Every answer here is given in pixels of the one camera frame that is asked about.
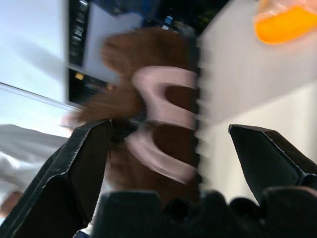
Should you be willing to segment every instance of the person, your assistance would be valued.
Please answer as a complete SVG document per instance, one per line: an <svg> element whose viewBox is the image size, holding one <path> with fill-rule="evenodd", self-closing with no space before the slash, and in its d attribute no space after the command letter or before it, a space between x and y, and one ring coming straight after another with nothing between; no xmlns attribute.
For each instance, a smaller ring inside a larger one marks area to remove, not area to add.
<svg viewBox="0 0 317 238"><path fill-rule="evenodd" d="M0 225L44 162L68 139L0 124Z"/></svg>

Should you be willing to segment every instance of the orange object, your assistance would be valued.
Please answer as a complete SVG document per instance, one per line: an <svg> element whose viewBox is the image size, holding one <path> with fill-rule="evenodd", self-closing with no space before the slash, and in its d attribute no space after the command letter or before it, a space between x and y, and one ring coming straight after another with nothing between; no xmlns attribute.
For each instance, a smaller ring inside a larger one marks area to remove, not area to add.
<svg viewBox="0 0 317 238"><path fill-rule="evenodd" d="M316 29L317 13L303 5L294 5L282 12L256 17L254 28L264 43L284 43Z"/></svg>

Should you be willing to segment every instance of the brown plush toy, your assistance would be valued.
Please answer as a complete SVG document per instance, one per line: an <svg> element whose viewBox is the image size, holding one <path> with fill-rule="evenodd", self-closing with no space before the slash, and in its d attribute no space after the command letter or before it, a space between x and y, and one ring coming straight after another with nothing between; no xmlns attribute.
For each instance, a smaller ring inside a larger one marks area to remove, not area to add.
<svg viewBox="0 0 317 238"><path fill-rule="evenodd" d="M108 37L102 57L104 64L117 73L120 82L88 102L76 116L77 121L120 119L137 113L141 102L131 79L141 68L152 65L189 68L182 36L157 27ZM170 87L165 95L170 102L190 111L193 92L186 87ZM155 123L148 123L148 127L155 130L154 142L161 151L187 164L195 164L189 129ZM135 158L124 141L111 145L106 167L106 179L115 190L154 190L161 197L163 207L180 197L193 203L199 200L197 177L183 184L156 173Z"/></svg>

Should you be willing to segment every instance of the person's arm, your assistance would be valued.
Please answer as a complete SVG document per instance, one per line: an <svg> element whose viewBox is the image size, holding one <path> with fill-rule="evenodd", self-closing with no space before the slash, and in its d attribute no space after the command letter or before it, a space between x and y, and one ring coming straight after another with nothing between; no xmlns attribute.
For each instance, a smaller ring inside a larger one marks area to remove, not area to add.
<svg viewBox="0 0 317 238"><path fill-rule="evenodd" d="M20 200L22 193L18 187L6 181L0 181L0 217L6 217Z"/></svg>

